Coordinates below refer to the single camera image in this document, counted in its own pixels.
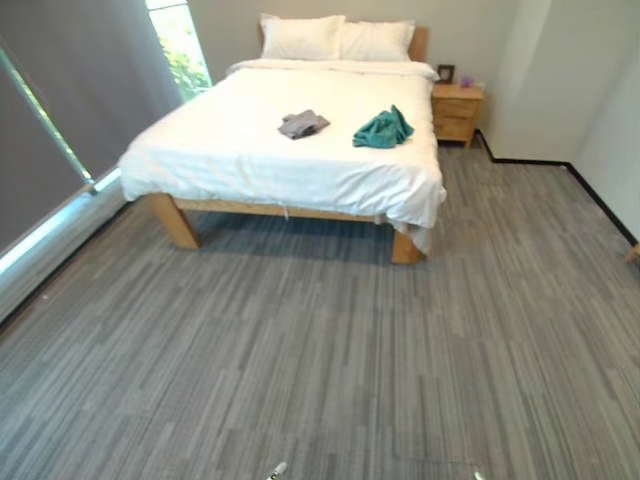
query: gray roller blind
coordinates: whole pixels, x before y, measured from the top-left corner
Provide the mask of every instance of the gray roller blind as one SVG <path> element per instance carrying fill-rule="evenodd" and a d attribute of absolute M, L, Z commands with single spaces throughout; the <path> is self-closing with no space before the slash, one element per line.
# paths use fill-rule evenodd
<path fill-rule="evenodd" d="M 181 103 L 143 0 L 5 0 L 0 37 L 94 177 Z"/>
<path fill-rule="evenodd" d="M 0 68 L 0 252 L 82 186 Z"/>

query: window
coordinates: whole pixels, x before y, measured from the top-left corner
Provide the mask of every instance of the window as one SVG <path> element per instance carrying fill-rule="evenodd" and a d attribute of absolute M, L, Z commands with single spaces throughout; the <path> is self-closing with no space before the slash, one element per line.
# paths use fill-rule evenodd
<path fill-rule="evenodd" d="M 187 101 L 211 87 L 186 0 L 146 0 L 169 68 Z"/>

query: headboard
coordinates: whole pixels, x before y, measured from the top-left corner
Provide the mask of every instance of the headboard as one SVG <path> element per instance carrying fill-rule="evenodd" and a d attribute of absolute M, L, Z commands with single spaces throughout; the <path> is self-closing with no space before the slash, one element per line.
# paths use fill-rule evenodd
<path fill-rule="evenodd" d="M 264 32 L 260 23 L 258 23 L 258 39 L 260 41 L 260 50 L 264 45 Z M 409 58 L 414 62 L 426 62 L 427 52 L 429 51 L 429 29 L 427 27 L 418 27 L 413 31 L 413 38 L 409 45 Z"/>

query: nightstand drawer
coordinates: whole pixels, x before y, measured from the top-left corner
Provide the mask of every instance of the nightstand drawer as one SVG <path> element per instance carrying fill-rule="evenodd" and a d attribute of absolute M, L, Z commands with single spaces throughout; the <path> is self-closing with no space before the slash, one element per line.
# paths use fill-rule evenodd
<path fill-rule="evenodd" d="M 438 118 L 433 122 L 436 137 L 442 140 L 466 140 L 471 123 L 464 118 Z"/>
<path fill-rule="evenodd" d="M 472 118 L 476 112 L 476 102 L 449 98 L 435 99 L 433 111 L 437 117 Z"/>

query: green towel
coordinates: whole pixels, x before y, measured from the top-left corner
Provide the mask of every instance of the green towel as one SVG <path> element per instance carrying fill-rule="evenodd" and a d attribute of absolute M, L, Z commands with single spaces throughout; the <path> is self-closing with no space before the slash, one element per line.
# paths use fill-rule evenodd
<path fill-rule="evenodd" d="M 354 147 L 393 148 L 404 143 L 413 133 L 413 127 L 407 123 L 402 112 L 395 105 L 376 115 L 353 135 Z"/>

